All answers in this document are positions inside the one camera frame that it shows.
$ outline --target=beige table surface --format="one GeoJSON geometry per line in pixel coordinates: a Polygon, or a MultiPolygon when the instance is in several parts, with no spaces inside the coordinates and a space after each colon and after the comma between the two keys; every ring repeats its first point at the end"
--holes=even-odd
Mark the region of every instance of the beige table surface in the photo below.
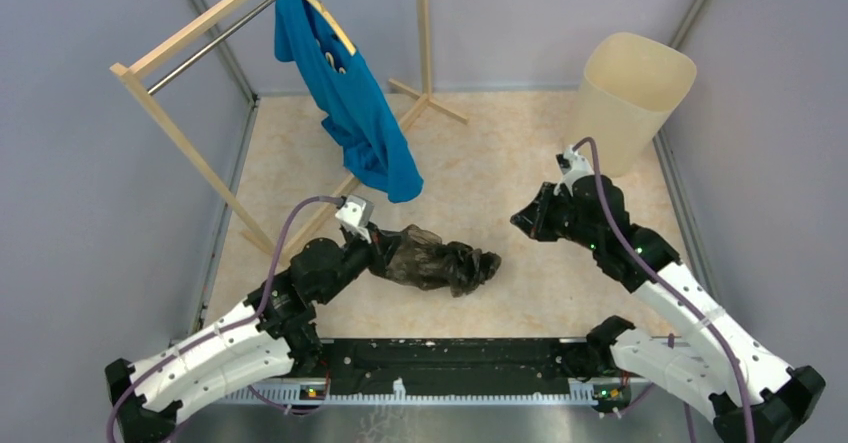
{"type": "MultiPolygon", "coordinates": [[[[388,95],[399,117],[412,99],[388,95]]],[[[471,295],[448,289],[423,292],[363,274],[330,304],[319,305],[322,337],[564,337],[583,336],[611,314],[655,335],[670,327],[651,308],[604,276],[588,250],[568,242],[538,243],[509,223],[544,181],[558,181],[555,155],[568,124],[573,92],[440,94],[467,112],[464,126],[432,109],[407,134],[424,178],[415,200],[391,204],[385,194],[360,186],[354,194],[376,204],[372,221],[397,230],[414,223],[498,253],[494,279],[471,295]]],[[[323,112],[311,97],[261,101],[238,198],[276,239],[298,202],[332,191],[346,174],[342,152],[320,125],[323,112]]],[[[665,181],[652,146],[631,174],[617,178],[631,220],[663,235],[684,253],[665,181]]],[[[295,228],[316,205],[307,207],[295,228]]],[[[230,220],[206,321],[226,313],[264,280],[269,258],[238,233],[230,220]]],[[[316,236],[341,242],[334,222],[316,236]]]]}

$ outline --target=clothing rack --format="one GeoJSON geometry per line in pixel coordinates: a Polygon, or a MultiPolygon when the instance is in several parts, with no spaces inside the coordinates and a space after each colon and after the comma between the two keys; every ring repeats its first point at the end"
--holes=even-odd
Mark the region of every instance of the clothing rack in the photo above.
{"type": "MultiPolygon", "coordinates": [[[[258,6],[230,25],[203,48],[186,58],[176,68],[171,70],[149,88],[145,87],[142,82],[142,80],[149,76],[156,68],[173,58],[180,50],[186,48],[192,42],[202,37],[209,29],[230,15],[246,1],[247,0],[221,0],[129,67],[120,63],[115,63],[110,69],[112,73],[118,77],[121,83],[123,83],[127,90],[129,90],[130,94],[135,97],[139,104],[147,110],[151,118],[156,121],[168,137],[171,138],[174,144],[177,145],[177,148],[183,152],[197,171],[206,178],[206,181],[212,185],[215,191],[221,195],[224,201],[227,202],[230,208],[232,208],[236,215],[244,222],[247,226],[247,230],[242,232],[242,235],[261,251],[270,255],[274,250],[274,243],[271,238],[269,238],[262,230],[256,220],[250,215],[244,205],[238,201],[236,196],[232,193],[232,191],[230,191],[224,181],[215,173],[212,167],[209,166],[206,160],[200,155],[176,123],[174,123],[164,108],[159,105],[154,98],[154,95],[166,85],[174,81],[193,64],[197,63],[197,61],[199,61],[203,56],[207,55],[215,49],[215,47],[242,28],[256,15],[261,13],[262,10],[271,6],[275,0],[263,0],[258,6]]],[[[468,123],[468,116],[452,109],[444,103],[439,102],[433,95],[429,1],[417,0],[417,12],[421,58],[421,91],[418,91],[397,80],[389,79],[389,86],[392,89],[399,93],[409,95],[416,100],[415,104],[413,104],[406,114],[404,114],[398,121],[401,131],[406,132],[406,130],[412,126],[415,119],[427,107],[432,107],[433,109],[438,110],[462,123],[468,123]]],[[[352,192],[358,184],[359,181],[356,177],[348,173],[345,179],[336,187],[332,195],[340,196],[348,194],[352,192]]],[[[280,259],[281,264],[287,264],[293,252],[298,251],[306,243],[306,240],[315,233],[315,231],[317,231],[327,219],[332,217],[332,215],[333,208],[329,205],[325,205],[324,208],[316,211],[303,225],[300,231],[298,231],[297,234],[289,240],[289,243],[283,249],[283,256],[280,259]]]]}

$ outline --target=blue shirt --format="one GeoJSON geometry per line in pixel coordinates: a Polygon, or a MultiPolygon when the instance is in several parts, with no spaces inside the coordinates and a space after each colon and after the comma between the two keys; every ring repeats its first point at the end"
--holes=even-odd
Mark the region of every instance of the blue shirt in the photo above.
{"type": "Polygon", "coordinates": [[[351,173],[393,203],[421,193],[424,181],[406,138],[361,52],[350,55],[308,1],[276,1],[274,56],[297,64],[351,173]]]}

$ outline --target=wooden hanger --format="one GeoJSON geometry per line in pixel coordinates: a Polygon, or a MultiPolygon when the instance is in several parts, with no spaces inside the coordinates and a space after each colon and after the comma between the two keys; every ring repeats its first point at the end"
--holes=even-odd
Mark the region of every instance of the wooden hanger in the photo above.
{"type": "Polygon", "coordinates": [[[327,21],[327,24],[330,25],[330,28],[333,29],[333,33],[336,34],[336,36],[339,38],[339,41],[341,41],[344,47],[347,49],[347,52],[350,53],[351,56],[356,54],[356,47],[353,46],[353,43],[350,41],[350,38],[347,37],[347,34],[345,34],[344,30],[342,30],[342,27],[339,26],[339,24],[336,22],[336,19],[333,18],[333,15],[331,15],[330,12],[327,11],[326,8],[324,8],[324,5],[321,4],[321,2],[318,0],[306,1],[308,1],[309,4],[312,5],[312,7],[315,8],[316,11],[318,11],[318,14],[320,14],[327,21]]]}

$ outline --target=beige plastic bin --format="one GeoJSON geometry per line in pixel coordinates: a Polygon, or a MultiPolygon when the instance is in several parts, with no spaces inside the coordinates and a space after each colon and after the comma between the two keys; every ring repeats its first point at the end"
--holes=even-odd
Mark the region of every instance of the beige plastic bin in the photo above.
{"type": "MultiPolygon", "coordinates": [[[[627,173],[689,93],[695,74],[689,57],[661,43],[632,33],[608,37],[586,63],[564,144],[591,136],[601,172],[627,173]]],[[[588,145],[580,152],[591,161],[588,145]]]]}

